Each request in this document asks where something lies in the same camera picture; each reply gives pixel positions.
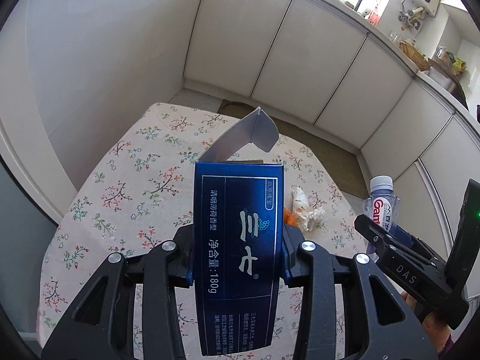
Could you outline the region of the person's right hand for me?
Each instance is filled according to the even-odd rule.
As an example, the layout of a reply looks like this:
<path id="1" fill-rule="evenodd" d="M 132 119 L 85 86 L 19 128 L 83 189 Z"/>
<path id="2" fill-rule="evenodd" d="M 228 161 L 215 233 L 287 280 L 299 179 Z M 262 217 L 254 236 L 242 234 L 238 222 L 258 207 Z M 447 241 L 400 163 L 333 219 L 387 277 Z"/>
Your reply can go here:
<path id="1" fill-rule="evenodd" d="M 422 328 L 436 348 L 439 359 L 453 346 L 451 329 L 444 322 L 436 318 L 434 312 L 430 312 L 422 322 Z"/>

